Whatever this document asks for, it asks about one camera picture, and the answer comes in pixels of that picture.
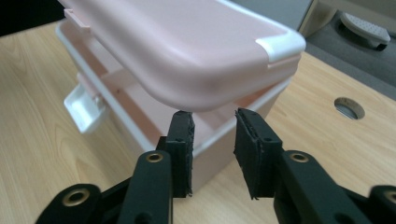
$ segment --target box lid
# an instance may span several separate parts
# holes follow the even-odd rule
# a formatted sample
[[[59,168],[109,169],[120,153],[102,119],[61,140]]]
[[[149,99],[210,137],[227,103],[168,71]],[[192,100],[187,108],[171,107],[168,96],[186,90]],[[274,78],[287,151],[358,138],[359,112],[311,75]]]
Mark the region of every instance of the box lid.
[[[60,0],[158,101],[205,111],[294,74],[295,31],[227,1]]]

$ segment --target wood grain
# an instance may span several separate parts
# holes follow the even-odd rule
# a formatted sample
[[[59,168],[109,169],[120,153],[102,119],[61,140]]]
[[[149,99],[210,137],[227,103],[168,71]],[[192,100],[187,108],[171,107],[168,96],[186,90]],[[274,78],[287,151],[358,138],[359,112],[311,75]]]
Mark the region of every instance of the wood grain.
[[[107,121],[81,135],[63,106],[76,67],[55,24],[0,38],[0,223],[33,223],[62,189],[107,189],[132,174],[135,158]],[[351,98],[365,117],[341,116]],[[304,53],[267,121],[285,149],[312,154],[337,183],[366,195],[396,185],[396,104]],[[175,223],[276,223],[272,200],[251,201],[236,161],[192,198],[175,200]]]

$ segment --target pink plastic box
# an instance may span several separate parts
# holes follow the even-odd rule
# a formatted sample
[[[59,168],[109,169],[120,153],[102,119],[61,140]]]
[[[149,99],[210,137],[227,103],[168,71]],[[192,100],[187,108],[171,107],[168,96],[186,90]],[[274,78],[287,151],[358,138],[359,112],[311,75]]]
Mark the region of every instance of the pink plastic box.
[[[268,114],[304,39],[226,1],[62,0],[57,29],[78,67],[64,104],[82,133],[108,111],[136,155],[153,150],[173,113],[193,111],[193,180],[201,187],[233,158],[234,111]]]

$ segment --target wooden desk surface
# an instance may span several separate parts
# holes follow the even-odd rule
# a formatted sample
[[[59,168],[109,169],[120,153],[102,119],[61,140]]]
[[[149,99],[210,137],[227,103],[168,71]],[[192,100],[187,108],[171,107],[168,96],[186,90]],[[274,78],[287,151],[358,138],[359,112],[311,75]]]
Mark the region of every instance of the wooden desk surface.
[[[51,24],[0,38],[0,223],[32,223],[62,189],[107,189],[130,176],[132,153],[107,121],[81,135],[63,106],[76,67]],[[333,101],[360,103],[365,117],[341,116]],[[266,119],[285,149],[310,153],[334,180],[367,195],[396,186],[396,103],[304,53]],[[175,201],[175,223],[276,223],[271,199],[251,201],[233,161],[192,198]]]

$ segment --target plastic container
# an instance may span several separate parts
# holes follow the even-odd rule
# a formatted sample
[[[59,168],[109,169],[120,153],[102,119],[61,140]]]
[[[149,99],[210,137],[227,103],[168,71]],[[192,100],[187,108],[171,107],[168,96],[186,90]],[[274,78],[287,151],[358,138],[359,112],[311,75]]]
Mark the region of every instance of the plastic container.
[[[126,11],[120,8],[120,11],[117,11],[113,6],[106,8],[105,1],[64,2],[66,7],[73,9],[65,10],[67,21],[59,24],[57,35],[79,70],[77,90],[70,93],[66,99],[72,101],[68,103],[65,101],[65,104],[86,106],[67,107],[72,117],[73,114],[77,114],[79,118],[86,118],[82,121],[85,127],[80,131],[91,132],[97,126],[96,120],[92,118],[104,118],[105,116],[100,116],[101,111],[106,113],[110,108],[114,112],[111,118],[119,125],[120,132],[125,136],[124,139],[137,156],[155,149],[159,137],[167,134],[172,115],[176,111],[179,109],[193,111],[195,138],[192,186],[194,189],[200,188],[234,158],[234,111],[238,107],[244,107],[257,111],[265,117],[276,97],[288,86],[290,77],[297,69],[300,52],[304,49],[304,40],[293,31],[222,1],[156,2],[167,6],[172,5],[171,3],[180,3],[181,5],[174,7],[185,12],[191,9],[191,6],[185,6],[187,2],[193,6],[197,6],[196,2],[207,4],[195,10],[203,13],[207,17],[205,19],[209,21],[216,21],[217,18],[208,13],[208,10],[215,14],[216,10],[231,13],[232,16],[225,16],[225,19],[238,29],[243,26],[242,24],[247,25],[246,22],[253,21],[252,27],[242,29],[241,35],[227,33],[216,38],[218,41],[216,43],[223,39],[230,44],[227,45],[228,49],[221,44],[222,47],[214,47],[212,50],[208,47],[201,50],[194,46],[193,41],[186,45],[182,39],[175,39],[174,36],[171,38],[167,29],[156,26],[155,22],[159,22],[160,19],[147,18],[143,13],[146,12],[145,10],[152,12],[151,10],[154,9],[146,8],[143,12],[139,11],[142,9],[139,8],[142,7],[139,4],[149,5],[153,4],[152,1],[137,3],[129,1],[128,4],[121,0],[112,2],[119,7],[130,7],[131,4],[133,7],[129,13],[134,14],[133,19],[137,21],[125,18],[124,21],[118,21],[119,17],[126,16],[124,14]],[[168,7],[163,6],[163,10],[168,10]],[[188,14],[193,17],[199,13],[194,11]],[[107,21],[110,18],[115,21],[113,23]],[[168,20],[168,23],[177,22],[177,26],[183,23],[183,21]],[[183,30],[193,32],[194,29],[198,29],[200,32],[207,32],[207,34],[199,34],[194,41],[217,33],[213,27],[206,29],[202,24],[191,23],[190,19],[184,22],[191,27],[184,24],[181,26]],[[258,30],[255,33],[258,35],[253,38],[250,29]],[[155,40],[147,41],[149,35],[156,36]],[[228,35],[239,35],[242,39],[238,37],[227,40]],[[165,43],[175,48],[166,47]],[[136,44],[147,49],[134,49]],[[169,67],[170,70],[157,64],[162,57],[172,58],[175,54],[181,55],[181,58],[170,62],[165,60],[165,67]],[[204,63],[194,67],[196,62]]]

